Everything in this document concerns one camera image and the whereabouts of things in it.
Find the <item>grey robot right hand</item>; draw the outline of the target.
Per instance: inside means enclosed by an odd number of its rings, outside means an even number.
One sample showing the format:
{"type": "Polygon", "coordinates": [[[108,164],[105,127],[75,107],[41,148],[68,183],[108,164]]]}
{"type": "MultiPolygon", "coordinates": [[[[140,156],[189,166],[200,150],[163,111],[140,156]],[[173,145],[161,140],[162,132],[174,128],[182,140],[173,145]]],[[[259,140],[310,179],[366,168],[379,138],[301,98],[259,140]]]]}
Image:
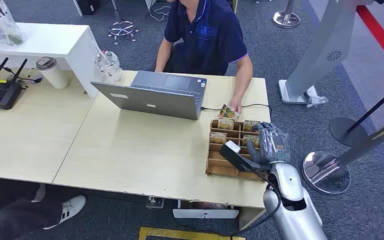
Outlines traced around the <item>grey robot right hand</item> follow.
{"type": "Polygon", "coordinates": [[[261,122],[251,127],[251,131],[258,131],[260,150],[256,150],[253,143],[247,144],[251,160],[259,165],[291,161],[291,149],[288,144],[289,135],[276,127],[273,123],[261,122]]]}

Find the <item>person's left hand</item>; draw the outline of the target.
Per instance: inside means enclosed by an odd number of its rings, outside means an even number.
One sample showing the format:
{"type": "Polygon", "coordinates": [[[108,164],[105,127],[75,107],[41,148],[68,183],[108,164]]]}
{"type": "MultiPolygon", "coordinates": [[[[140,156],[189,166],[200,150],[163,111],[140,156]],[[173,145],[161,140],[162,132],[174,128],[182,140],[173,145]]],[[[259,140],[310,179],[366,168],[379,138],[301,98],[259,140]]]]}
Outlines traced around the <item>person's left hand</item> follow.
{"type": "Polygon", "coordinates": [[[227,105],[232,111],[240,114],[242,112],[242,98],[240,95],[234,95],[227,105]]]}

